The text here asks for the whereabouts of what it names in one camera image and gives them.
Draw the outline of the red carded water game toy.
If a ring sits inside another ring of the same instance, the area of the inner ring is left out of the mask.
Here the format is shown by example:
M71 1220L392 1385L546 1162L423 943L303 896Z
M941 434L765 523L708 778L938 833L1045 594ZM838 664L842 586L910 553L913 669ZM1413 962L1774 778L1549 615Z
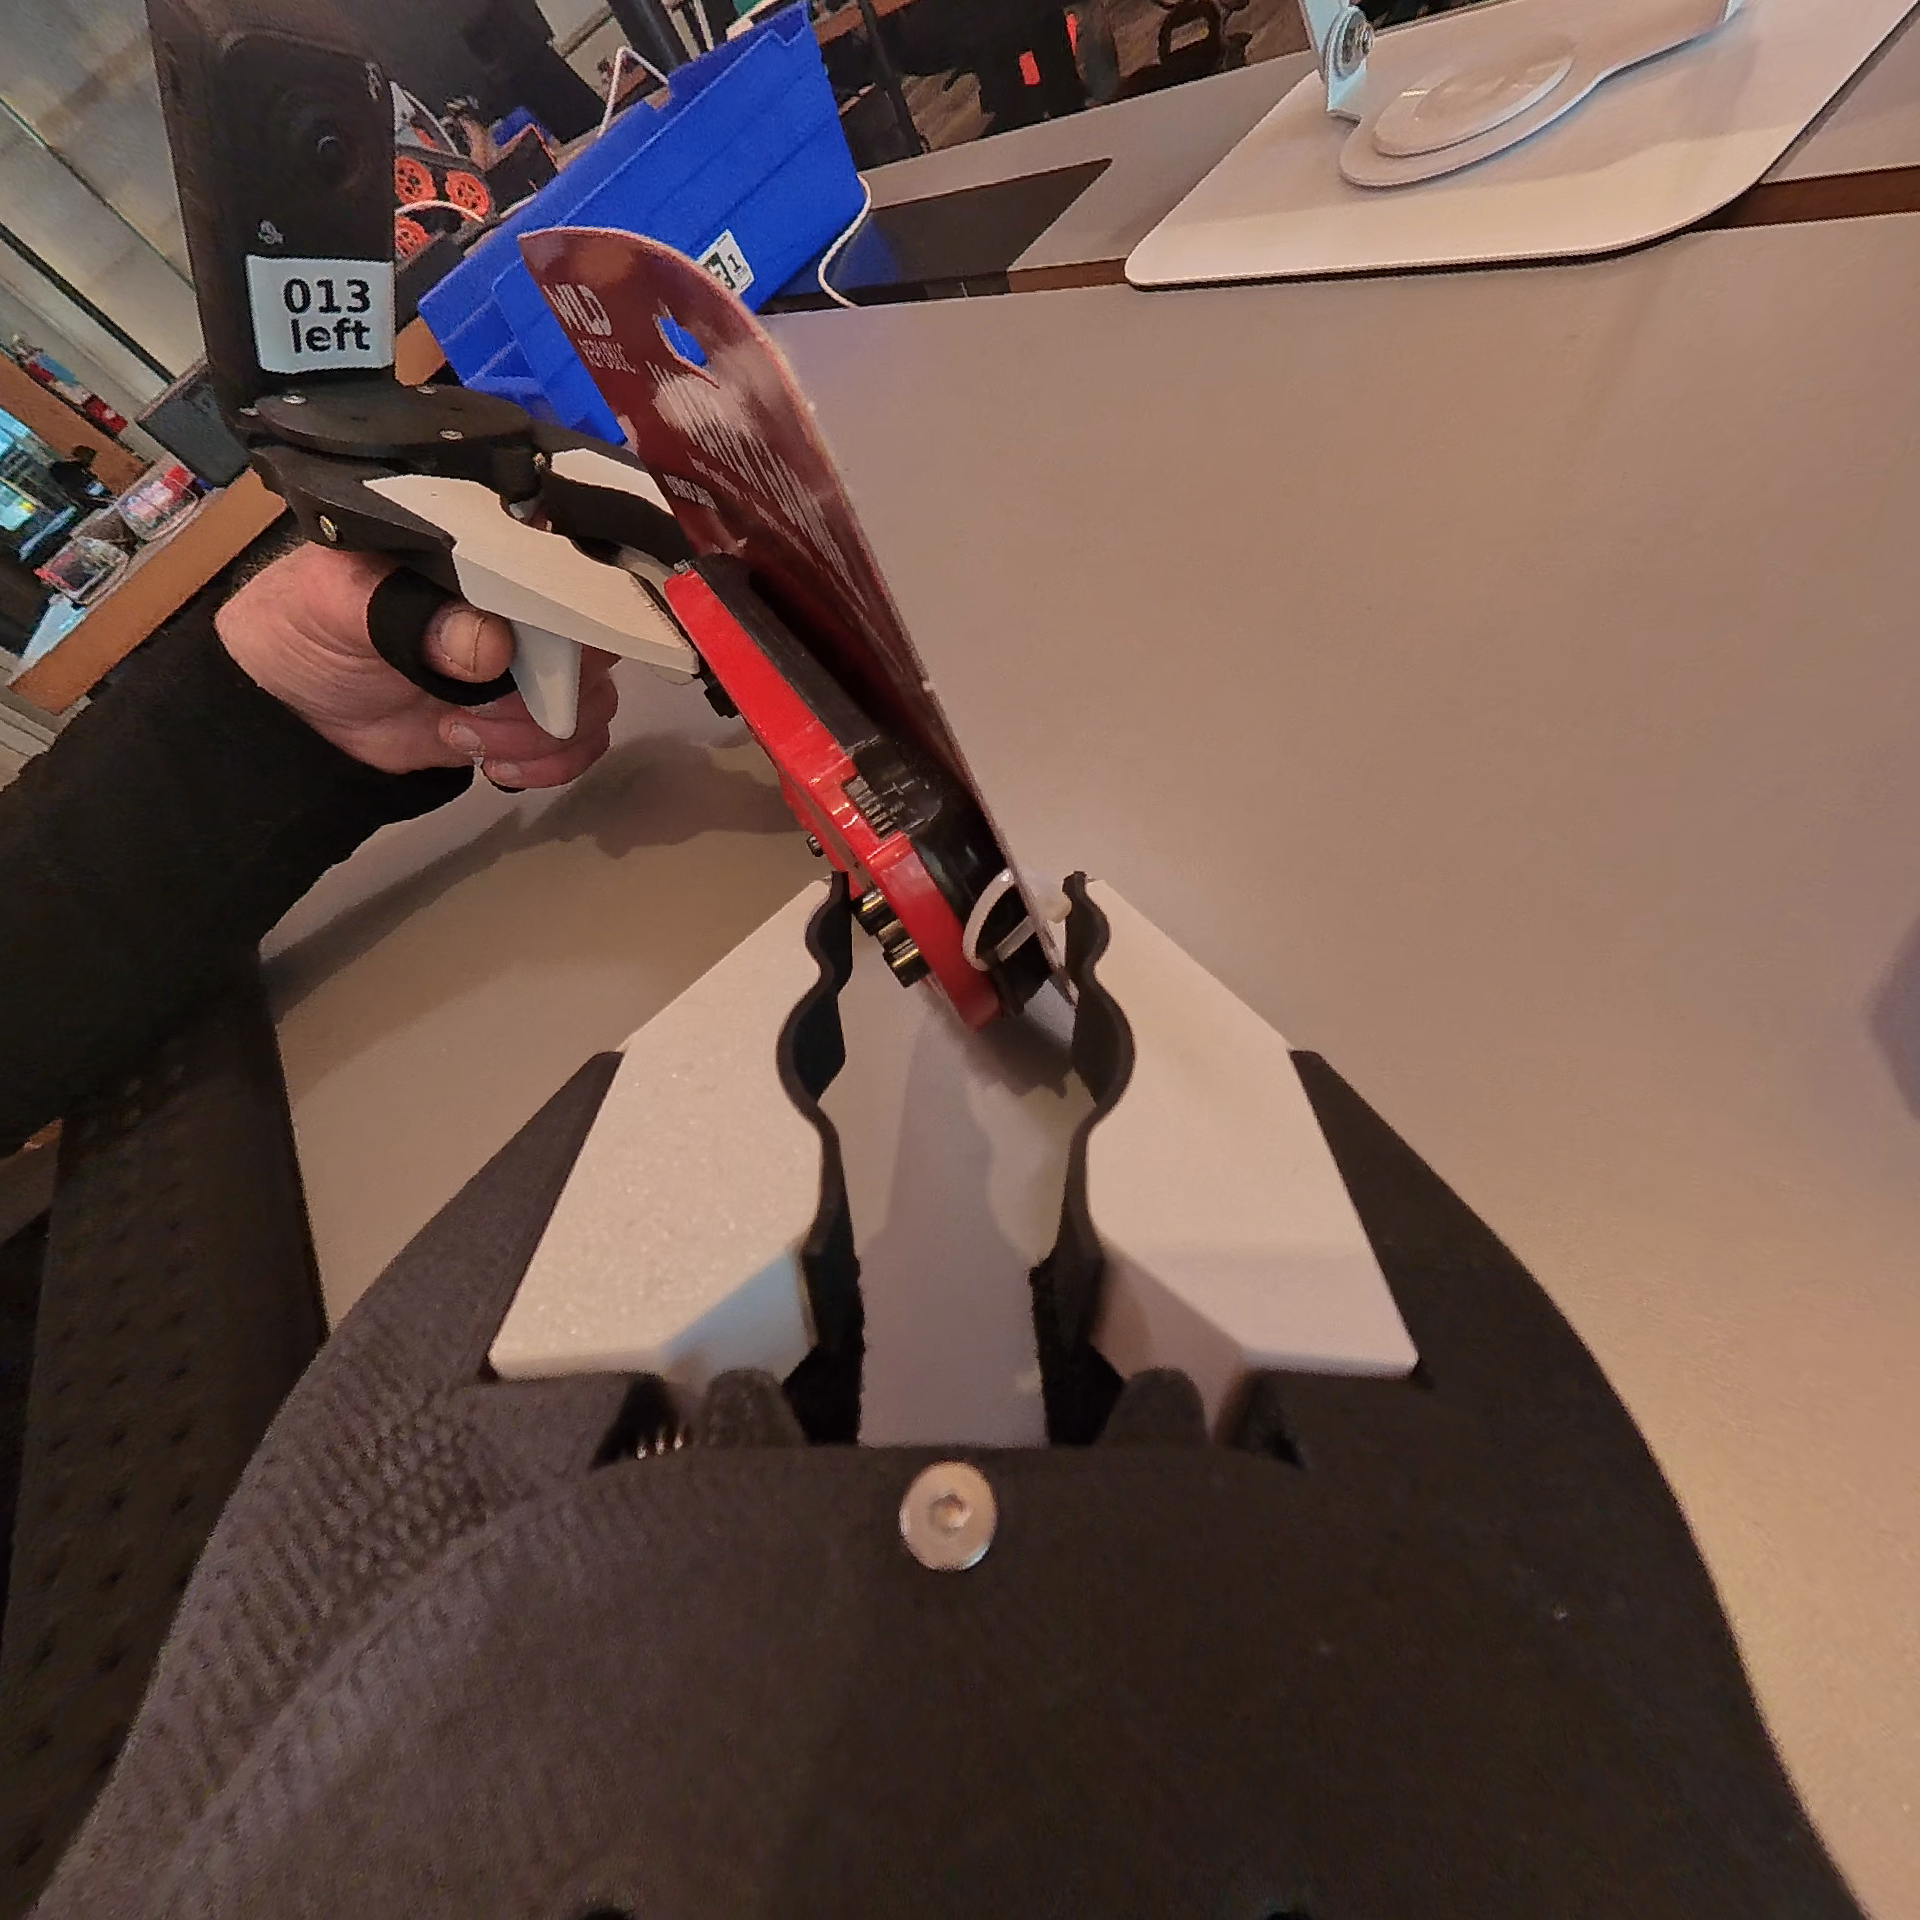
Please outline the red carded water game toy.
M1051 949L779 347L654 239L543 227L520 248L693 546L670 611L860 924L970 1027L1015 1015Z

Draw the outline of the blue plastic bin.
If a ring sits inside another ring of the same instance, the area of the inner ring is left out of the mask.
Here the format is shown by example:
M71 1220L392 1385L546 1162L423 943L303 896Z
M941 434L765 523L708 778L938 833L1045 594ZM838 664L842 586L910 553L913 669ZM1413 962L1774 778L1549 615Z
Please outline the blue plastic bin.
M856 222L866 186L805 11L768 13L681 66L664 107L638 103L511 209L418 315L468 387L619 443L589 365L521 264L540 227L623 227L694 256L765 308Z

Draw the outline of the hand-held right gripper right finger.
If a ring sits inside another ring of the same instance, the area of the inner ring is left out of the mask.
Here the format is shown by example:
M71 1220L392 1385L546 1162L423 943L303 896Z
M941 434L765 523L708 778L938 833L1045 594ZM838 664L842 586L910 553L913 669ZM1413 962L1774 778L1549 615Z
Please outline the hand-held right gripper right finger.
M1097 1441L1155 1367L1213 1436L1265 1371L1406 1378L1413 1339L1283 1034L1113 886L1064 893L1089 1112L1031 1272L1045 1436Z

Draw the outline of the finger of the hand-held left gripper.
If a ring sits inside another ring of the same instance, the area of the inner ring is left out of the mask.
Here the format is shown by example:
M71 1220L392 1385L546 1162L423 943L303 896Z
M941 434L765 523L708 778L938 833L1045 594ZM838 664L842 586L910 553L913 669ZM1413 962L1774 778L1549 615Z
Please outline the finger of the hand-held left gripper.
M664 596L693 542L658 482L606 448L543 448L536 523Z
M641 578L521 523L491 485L430 474L367 485L451 537L453 592L476 611L641 659L670 683L703 672L681 628Z

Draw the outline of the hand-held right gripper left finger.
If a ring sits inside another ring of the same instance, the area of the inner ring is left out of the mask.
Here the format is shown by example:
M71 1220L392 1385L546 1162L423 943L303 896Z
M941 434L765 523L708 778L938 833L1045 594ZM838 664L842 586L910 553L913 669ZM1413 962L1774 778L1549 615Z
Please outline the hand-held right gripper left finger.
M694 1409L721 1371L761 1367L811 1441L860 1436L860 1260L819 1108L849 972L849 886L813 880L623 1042L496 1373L654 1373Z

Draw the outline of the person's left forearm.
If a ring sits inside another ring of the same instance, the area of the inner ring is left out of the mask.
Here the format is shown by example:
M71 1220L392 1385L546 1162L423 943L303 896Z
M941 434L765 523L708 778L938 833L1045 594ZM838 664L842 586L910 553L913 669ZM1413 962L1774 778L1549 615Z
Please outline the person's left forearm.
M322 742L189 611L2 791L2 1153L131 1073L374 830L470 785Z

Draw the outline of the person's left hand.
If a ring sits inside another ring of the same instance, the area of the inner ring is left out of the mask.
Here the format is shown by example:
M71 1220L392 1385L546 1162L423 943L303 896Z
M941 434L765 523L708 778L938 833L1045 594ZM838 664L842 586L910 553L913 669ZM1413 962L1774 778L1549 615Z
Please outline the person's left hand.
M520 691L453 707L412 685L371 646L367 611L388 556L301 546L265 566L216 615L229 655L350 757L385 770L484 770L496 785L540 791L574 779L609 747L614 659L581 651L581 705L567 739L536 723Z

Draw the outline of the wooden background desk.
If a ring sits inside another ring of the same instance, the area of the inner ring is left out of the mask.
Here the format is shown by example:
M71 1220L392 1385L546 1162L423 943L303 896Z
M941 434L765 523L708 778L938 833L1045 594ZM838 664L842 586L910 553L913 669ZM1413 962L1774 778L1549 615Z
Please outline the wooden background desk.
M205 496L8 691L41 711L71 707L285 513L287 504L254 474Z

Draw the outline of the white monitor stand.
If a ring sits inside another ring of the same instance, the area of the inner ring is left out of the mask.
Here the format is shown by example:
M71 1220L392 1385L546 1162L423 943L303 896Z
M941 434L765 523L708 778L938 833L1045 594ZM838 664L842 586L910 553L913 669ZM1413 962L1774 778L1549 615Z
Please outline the white monitor stand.
M1483 2L1302 75L1125 256L1134 287L1626 251L1729 205L1910 2Z

